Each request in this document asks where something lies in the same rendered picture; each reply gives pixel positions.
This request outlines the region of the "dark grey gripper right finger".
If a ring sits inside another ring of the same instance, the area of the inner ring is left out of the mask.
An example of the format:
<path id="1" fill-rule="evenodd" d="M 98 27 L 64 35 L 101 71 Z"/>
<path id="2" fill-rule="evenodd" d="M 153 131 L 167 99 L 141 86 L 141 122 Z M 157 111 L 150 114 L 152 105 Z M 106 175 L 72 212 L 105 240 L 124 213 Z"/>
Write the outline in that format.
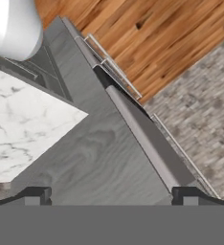
<path id="1" fill-rule="evenodd" d="M 171 193 L 173 206 L 224 205 L 224 200 L 211 197 L 197 187 L 173 187 Z"/>

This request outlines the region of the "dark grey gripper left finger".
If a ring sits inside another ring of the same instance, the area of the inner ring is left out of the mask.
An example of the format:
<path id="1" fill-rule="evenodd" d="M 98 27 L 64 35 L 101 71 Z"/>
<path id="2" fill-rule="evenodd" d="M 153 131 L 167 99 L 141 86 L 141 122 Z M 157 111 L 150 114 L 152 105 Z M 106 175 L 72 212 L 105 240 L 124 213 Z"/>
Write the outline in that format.
<path id="1" fill-rule="evenodd" d="M 51 187 L 26 187 L 15 196 L 0 200 L 2 205 L 50 206 L 53 204 Z"/>

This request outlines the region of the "grey cabinet door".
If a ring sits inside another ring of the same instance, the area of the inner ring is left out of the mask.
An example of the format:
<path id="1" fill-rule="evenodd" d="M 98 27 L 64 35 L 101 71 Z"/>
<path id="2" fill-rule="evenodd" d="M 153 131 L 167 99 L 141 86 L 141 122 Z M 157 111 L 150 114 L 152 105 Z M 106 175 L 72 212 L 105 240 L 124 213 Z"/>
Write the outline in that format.
<path id="1" fill-rule="evenodd" d="M 100 65 L 100 60 L 98 58 L 97 53 L 91 47 L 91 45 L 85 40 L 83 35 L 78 31 L 75 25 L 67 18 L 63 17 L 62 22 L 70 32 L 71 36 L 77 43 L 78 47 L 80 48 L 81 52 L 85 56 L 86 60 L 90 64 L 92 68 Z"/>
<path id="2" fill-rule="evenodd" d="M 113 85 L 106 92 L 167 189 L 191 187 L 195 177 L 146 111 Z"/>

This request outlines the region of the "grey wood cabinet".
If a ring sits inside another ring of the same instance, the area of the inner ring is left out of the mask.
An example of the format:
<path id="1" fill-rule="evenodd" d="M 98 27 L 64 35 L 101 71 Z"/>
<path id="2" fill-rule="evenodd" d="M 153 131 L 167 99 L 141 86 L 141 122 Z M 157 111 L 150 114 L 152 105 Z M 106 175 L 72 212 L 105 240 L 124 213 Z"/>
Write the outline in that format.
<path id="1" fill-rule="evenodd" d="M 11 193 L 50 187 L 55 205 L 168 205 L 171 196 L 61 18 L 45 34 L 71 102 L 88 116 L 11 181 Z"/>

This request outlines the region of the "white rounded object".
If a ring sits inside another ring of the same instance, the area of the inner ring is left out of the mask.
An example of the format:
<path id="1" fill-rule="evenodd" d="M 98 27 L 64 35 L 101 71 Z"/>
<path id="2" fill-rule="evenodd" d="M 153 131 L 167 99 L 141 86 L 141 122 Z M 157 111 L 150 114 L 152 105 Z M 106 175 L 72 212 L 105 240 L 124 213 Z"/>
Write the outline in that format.
<path id="1" fill-rule="evenodd" d="M 24 61 L 43 41 L 43 25 L 35 0 L 0 0 L 0 56 Z"/>

